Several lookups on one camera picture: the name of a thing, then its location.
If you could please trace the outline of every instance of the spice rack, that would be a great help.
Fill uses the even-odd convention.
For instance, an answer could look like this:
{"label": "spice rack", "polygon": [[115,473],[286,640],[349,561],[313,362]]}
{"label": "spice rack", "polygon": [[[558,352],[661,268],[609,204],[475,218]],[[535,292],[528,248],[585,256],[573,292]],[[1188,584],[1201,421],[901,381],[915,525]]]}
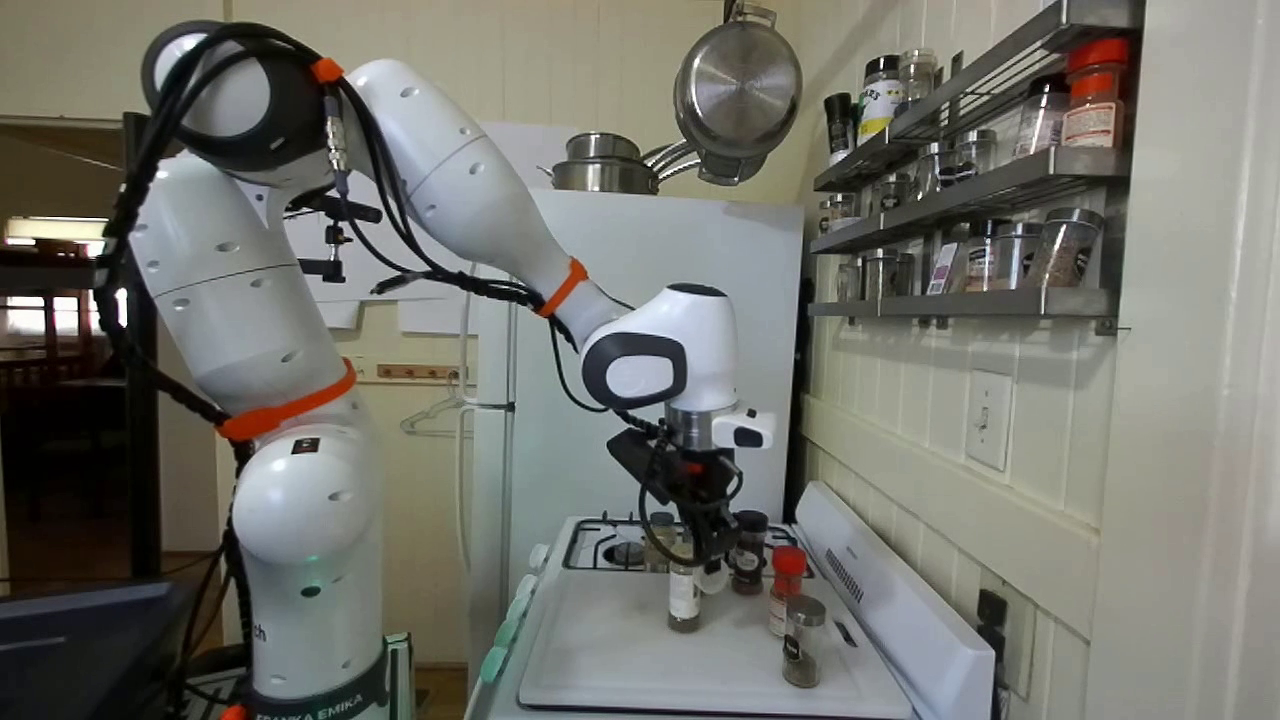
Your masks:
{"label": "spice rack", "polygon": [[[862,190],[888,173],[913,165],[925,144],[955,141],[983,127],[1022,99],[1026,85],[1065,63],[1065,48],[1079,35],[1134,30],[1139,0],[1060,0],[1006,30],[973,63],[955,67],[949,85],[901,110],[884,134],[857,144],[839,165],[815,175],[815,190]],[[1127,153],[1118,147],[1045,147],[996,165],[973,181],[949,183],[920,198],[862,210],[850,223],[810,237],[810,256],[857,256],[920,238],[959,218],[1000,210],[1031,210],[1073,196],[1098,196],[1115,208],[1127,190]],[[1107,223],[1102,245],[1087,256],[1077,286],[1017,286],[1017,292],[945,292],[945,297],[874,297],[874,300],[819,300],[808,316],[879,316],[879,318],[949,318],[949,316],[1026,316],[1026,318],[1098,318],[1115,328],[1118,300],[1118,223]]]}

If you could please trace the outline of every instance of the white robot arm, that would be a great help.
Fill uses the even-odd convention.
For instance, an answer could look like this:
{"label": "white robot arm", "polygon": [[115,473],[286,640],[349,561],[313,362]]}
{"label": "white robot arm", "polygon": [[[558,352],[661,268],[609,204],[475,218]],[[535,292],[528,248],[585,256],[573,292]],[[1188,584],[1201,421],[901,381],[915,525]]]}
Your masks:
{"label": "white robot arm", "polygon": [[127,238],[197,393],[246,447],[230,529],[255,715],[389,715],[381,450],[282,238],[286,204],[324,186],[345,198],[349,173],[390,196],[390,223],[401,198],[456,256],[525,279],[602,407],[668,407],[662,427],[633,427],[612,450],[661,501],[697,501],[684,519],[717,551],[728,513],[709,507],[731,484],[728,447],[759,447],[771,427],[737,407],[731,313],[717,286],[671,282],[619,307],[565,256],[490,141],[405,63],[345,80],[273,29],[181,22],[153,45],[142,87],[153,132],[102,237],[109,256]]}

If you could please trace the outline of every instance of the stove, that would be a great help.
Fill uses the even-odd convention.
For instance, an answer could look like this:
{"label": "stove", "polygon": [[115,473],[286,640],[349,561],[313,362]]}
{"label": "stove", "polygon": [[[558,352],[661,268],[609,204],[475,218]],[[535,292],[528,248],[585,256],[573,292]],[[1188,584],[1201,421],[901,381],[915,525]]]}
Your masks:
{"label": "stove", "polygon": [[808,551],[804,595],[825,603],[804,630],[810,688],[785,670],[769,593],[703,595],[700,627],[671,630],[668,571],[643,549],[643,529],[568,519],[543,567],[525,577],[466,715],[987,720],[993,647],[848,504],[815,484],[799,525],[769,529],[764,543]]}

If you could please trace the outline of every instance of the refrigerator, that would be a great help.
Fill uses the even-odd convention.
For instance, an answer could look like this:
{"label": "refrigerator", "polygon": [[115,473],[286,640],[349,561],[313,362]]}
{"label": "refrigerator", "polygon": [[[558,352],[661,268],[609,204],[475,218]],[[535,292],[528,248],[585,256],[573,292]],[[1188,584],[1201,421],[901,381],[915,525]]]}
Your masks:
{"label": "refrigerator", "polygon": [[[643,303],[676,279],[710,282],[731,300],[737,395],[776,414],[771,447],[737,450],[742,489],[731,507],[759,507],[781,519],[804,250],[799,208],[554,186],[533,196],[554,238],[617,300]],[[602,447],[622,423],[565,395],[540,316],[475,303],[472,336],[458,543],[475,658],[528,554],[553,543],[568,514],[635,514],[641,484]],[[558,345],[558,362],[565,384],[589,400],[568,345]]]}

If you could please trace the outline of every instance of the wall outlet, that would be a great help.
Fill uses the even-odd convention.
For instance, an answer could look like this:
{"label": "wall outlet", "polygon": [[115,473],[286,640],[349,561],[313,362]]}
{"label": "wall outlet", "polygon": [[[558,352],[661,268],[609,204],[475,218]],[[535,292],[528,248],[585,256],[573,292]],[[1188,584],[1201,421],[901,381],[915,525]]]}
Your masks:
{"label": "wall outlet", "polygon": [[1006,468],[1006,393],[1013,381],[1000,372],[967,375],[963,455],[987,462],[993,473]]}

